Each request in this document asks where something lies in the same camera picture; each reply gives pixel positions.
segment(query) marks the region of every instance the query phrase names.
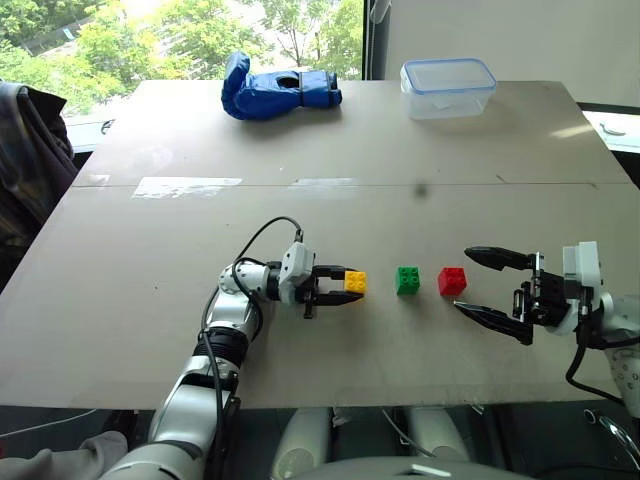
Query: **blue boxing glove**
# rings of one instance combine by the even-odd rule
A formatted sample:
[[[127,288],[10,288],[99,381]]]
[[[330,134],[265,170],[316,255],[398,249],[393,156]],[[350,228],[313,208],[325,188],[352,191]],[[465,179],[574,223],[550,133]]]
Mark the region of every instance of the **blue boxing glove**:
[[[249,57],[231,54],[222,86],[222,106],[238,120],[266,120],[296,107],[331,108],[342,92],[335,73],[273,72],[249,74]]]

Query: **green lego brick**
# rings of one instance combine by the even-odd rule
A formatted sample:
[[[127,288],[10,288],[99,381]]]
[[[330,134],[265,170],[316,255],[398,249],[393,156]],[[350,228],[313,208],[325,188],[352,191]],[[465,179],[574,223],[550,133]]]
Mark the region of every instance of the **green lego brick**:
[[[418,267],[398,267],[396,270],[396,293],[414,295],[420,288]]]

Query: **blue container lid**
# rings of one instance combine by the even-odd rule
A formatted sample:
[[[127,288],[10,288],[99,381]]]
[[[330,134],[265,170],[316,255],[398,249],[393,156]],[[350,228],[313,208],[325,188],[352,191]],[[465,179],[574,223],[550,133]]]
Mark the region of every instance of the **blue container lid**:
[[[412,93],[495,91],[496,79],[477,58],[443,58],[405,62],[403,70]]]

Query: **window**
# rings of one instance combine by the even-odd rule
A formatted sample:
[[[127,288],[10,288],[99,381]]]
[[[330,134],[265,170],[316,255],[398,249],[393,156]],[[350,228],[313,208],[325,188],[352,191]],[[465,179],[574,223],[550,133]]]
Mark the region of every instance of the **window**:
[[[98,119],[142,80],[222,78],[235,50],[254,73],[357,79],[363,10],[363,0],[2,0],[0,78],[66,98],[67,118]]]

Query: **red lego brick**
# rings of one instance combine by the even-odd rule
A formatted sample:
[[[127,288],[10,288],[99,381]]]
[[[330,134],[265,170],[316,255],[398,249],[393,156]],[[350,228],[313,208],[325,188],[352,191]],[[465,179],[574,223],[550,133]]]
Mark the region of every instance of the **red lego brick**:
[[[438,275],[440,295],[460,295],[467,286],[462,267],[445,267]]]

